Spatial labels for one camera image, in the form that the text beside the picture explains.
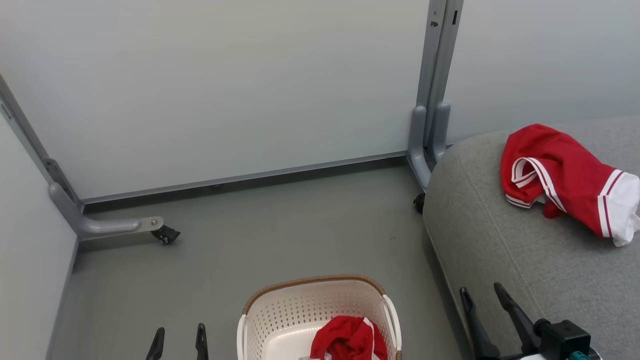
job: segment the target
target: red clothing in basket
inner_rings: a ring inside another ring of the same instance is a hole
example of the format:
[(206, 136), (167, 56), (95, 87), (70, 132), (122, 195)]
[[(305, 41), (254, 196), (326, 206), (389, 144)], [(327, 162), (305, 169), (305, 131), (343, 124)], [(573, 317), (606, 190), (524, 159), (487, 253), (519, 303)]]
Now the red clothing in basket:
[(387, 360), (387, 346), (375, 323), (367, 318), (336, 316), (318, 330), (311, 360)]
[(544, 202), (544, 215), (568, 213), (616, 246), (640, 229), (640, 179), (601, 163), (579, 142), (534, 124), (511, 134), (500, 164), (507, 201), (521, 208)]

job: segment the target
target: black caster wheel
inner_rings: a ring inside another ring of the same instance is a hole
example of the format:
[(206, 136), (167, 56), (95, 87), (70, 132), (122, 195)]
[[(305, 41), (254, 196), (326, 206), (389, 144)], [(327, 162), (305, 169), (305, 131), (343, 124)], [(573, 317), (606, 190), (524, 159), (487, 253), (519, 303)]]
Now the black caster wheel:
[(156, 239), (160, 240), (162, 245), (171, 244), (178, 238), (180, 235), (180, 231), (173, 230), (171, 227), (167, 225), (162, 225), (162, 227), (156, 231), (152, 231), (151, 234), (156, 237)]
[(413, 205), (415, 206), (415, 210), (422, 214), (422, 208), (424, 207), (424, 193), (418, 195), (413, 200)]

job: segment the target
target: red jersey with white stripes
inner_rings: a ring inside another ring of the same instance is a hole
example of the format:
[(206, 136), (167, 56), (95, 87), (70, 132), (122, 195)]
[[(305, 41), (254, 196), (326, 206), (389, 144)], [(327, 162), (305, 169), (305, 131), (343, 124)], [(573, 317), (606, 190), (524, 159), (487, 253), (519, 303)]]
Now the red jersey with white stripes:
[(601, 163), (579, 142), (534, 124), (511, 134), (500, 164), (507, 201), (530, 208), (545, 202), (544, 214), (568, 213), (602, 237), (626, 245), (640, 229), (636, 216), (640, 179)]

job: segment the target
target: gray sofa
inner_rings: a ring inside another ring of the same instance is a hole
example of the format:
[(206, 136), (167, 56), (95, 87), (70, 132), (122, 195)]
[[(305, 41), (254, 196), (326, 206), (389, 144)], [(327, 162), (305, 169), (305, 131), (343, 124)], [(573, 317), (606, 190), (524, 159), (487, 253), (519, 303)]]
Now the gray sofa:
[[(640, 118), (553, 127), (600, 161), (640, 175)], [(502, 354), (517, 353), (518, 336), (493, 291), (501, 282), (534, 322), (569, 319), (592, 335), (604, 359), (640, 359), (640, 232), (615, 247), (567, 215), (545, 218), (541, 204), (508, 203), (499, 169), (511, 132), (451, 147), (425, 194), (424, 222), (458, 312), (465, 286)]]

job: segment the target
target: laundry basket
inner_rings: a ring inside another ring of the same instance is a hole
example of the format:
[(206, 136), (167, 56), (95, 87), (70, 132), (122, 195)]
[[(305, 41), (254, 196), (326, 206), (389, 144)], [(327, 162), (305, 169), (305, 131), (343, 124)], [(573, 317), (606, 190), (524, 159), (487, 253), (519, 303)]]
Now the laundry basket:
[(308, 359), (316, 332), (338, 315), (366, 316), (378, 325), (388, 360), (402, 359), (400, 322), (385, 290), (366, 277), (341, 275), (258, 291), (238, 323), (238, 360)]

